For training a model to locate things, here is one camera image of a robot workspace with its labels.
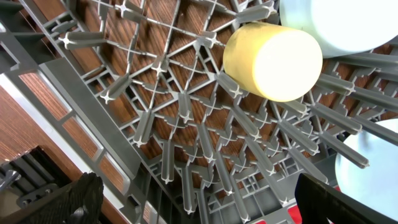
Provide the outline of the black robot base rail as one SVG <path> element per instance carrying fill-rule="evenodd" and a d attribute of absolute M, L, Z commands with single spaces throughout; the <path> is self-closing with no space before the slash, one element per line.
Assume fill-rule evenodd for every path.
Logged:
<path fill-rule="evenodd" d="M 39 146 L 1 163 L 1 217 L 40 200 L 71 182 Z"/>

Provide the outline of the large light blue plate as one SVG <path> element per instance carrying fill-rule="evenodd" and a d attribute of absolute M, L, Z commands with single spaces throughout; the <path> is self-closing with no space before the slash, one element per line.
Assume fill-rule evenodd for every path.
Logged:
<path fill-rule="evenodd" d="M 344 143 L 369 160 L 359 168 L 341 155 L 335 161 L 340 191 L 373 210 L 397 220 L 397 146 L 367 131 Z"/>

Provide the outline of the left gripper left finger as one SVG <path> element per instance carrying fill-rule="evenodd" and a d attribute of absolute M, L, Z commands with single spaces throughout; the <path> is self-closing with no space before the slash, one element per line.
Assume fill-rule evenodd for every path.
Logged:
<path fill-rule="evenodd" d="M 89 223 L 98 222 L 104 185 L 95 173 L 78 180 L 1 219 L 1 223 Z"/>

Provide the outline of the light blue small bowl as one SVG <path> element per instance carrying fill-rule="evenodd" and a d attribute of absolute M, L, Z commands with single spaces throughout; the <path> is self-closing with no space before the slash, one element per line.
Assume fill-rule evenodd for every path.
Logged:
<path fill-rule="evenodd" d="M 324 58 L 365 52 L 397 36 L 397 0 L 280 0 L 281 24 L 312 35 Z"/>

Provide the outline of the yellow plastic cup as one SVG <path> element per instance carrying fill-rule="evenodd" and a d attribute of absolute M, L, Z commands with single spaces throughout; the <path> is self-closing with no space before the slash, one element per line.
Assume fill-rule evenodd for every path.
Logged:
<path fill-rule="evenodd" d="M 224 71 L 242 89 L 277 102 L 300 98 L 321 74 L 322 50 L 310 34 L 265 22 L 251 22 L 229 38 Z"/>

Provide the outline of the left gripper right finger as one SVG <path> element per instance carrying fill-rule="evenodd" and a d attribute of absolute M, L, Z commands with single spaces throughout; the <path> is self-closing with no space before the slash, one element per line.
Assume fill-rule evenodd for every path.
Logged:
<path fill-rule="evenodd" d="M 303 224 L 397 224 L 307 173 L 298 177 L 295 199 Z"/>

